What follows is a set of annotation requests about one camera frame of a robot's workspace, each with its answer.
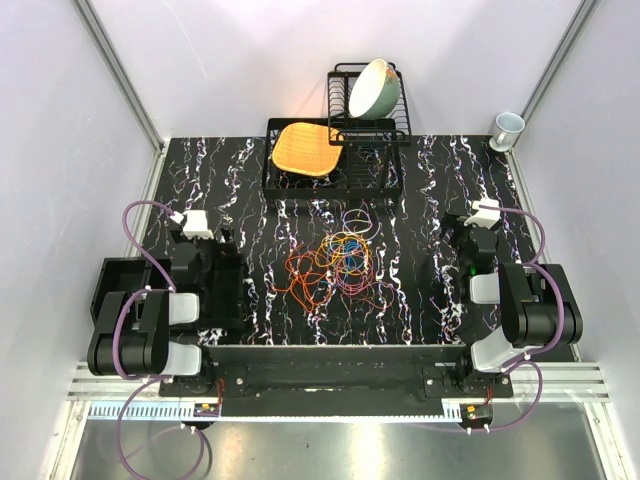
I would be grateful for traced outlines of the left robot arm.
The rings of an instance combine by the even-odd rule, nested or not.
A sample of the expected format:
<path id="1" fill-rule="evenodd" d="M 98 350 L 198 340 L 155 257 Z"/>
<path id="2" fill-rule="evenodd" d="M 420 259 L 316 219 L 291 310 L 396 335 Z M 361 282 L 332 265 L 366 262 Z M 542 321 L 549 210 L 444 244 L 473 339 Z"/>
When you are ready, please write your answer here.
<path id="1" fill-rule="evenodd" d="M 179 228 L 170 234 L 170 257 L 104 260 L 90 305 L 87 364 L 96 376 L 181 376 L 190 393 L 203 396 L 216 372 L 203 363 L 201 348 L 175 337 L 242 328 L 245 257 L 229 228 L 211 239 L 189 239 Z"/>

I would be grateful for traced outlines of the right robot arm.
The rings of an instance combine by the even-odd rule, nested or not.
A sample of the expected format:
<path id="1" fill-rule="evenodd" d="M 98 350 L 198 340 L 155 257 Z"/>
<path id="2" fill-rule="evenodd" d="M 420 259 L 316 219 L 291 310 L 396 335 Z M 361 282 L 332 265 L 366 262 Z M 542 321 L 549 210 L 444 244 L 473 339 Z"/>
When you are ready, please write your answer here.
<path id="1" fill-rule="evenodd" d="M 556 346 L 577 343 L 584 324 L 564 268 L 528 263 L 499 263 L 497 228 L 500 207 L 480 204 L 470 216 L 444 215 L 442 238 L 457 254 L 462 299 L 475 305 L 497 305 L 500 325 L 475 341 L 454 371 L 454 384 L 466 396 L 476 396 L 490 383 L 489 374 Z"/>

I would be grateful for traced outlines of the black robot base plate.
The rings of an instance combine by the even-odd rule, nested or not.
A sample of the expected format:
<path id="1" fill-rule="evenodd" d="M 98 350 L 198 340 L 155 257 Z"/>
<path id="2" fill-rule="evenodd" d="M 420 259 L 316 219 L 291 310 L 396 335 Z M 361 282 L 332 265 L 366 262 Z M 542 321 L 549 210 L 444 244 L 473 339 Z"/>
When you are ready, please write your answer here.
<path id="1" fill-rule="evenodd" d="M 159 388 L 162 397 L 224 398 L 268 390 L 400 390 L 426 398 L 507 399 L 510 378 L 474 369 L 465 346 L 216 346 L 205 350 L 204 371 Z"/>

